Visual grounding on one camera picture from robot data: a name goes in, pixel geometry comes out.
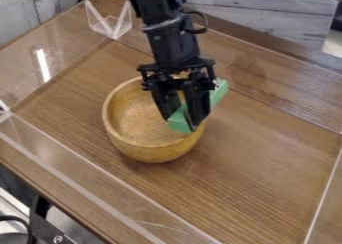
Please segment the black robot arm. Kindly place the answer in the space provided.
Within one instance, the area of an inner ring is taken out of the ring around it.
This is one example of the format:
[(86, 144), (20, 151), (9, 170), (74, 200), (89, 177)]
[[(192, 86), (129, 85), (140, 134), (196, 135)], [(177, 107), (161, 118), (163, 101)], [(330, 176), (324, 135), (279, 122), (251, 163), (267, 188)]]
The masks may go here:
[(216, 88), (215, 61), (200, 56), (193, 27), (195, 11), (183, 9), (184, 0), (129, 0), (143, 22), (153, 62), (137, 67), (141, 86), (151, 93), (164, 120), (181, 114), (195, 130), (211, 113), (209, 92)]

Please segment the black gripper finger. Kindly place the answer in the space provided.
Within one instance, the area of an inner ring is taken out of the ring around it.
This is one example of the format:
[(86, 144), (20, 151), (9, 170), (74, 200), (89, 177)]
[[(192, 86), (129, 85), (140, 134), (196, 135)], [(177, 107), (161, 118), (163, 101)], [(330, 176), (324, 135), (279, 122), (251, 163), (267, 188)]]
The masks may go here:
[(181, 106), (179, 94), (176, 90), (161, 90), (153, 88), (151, 90), (153, 102), (164, 120), (167, 120)]
[(200, 83), (185, 81), (183, 94), (187, 103), (187, 123), (195, 131), (211, 112), (209, 90)]

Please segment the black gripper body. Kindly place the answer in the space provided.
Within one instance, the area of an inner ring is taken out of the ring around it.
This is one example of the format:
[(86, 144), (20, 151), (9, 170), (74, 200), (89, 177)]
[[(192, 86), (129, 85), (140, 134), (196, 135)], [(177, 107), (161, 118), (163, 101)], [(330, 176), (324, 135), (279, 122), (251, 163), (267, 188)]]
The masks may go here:
[(215, 89), (213, 61), (200, 56), (196, 29), (188, 15), (180, 15), (160, 24), (144, 26), (153, 63), (140, 65), (137, 71), (143, 87), (153, 92), (181, 90), (187, 83), (201, 90)]

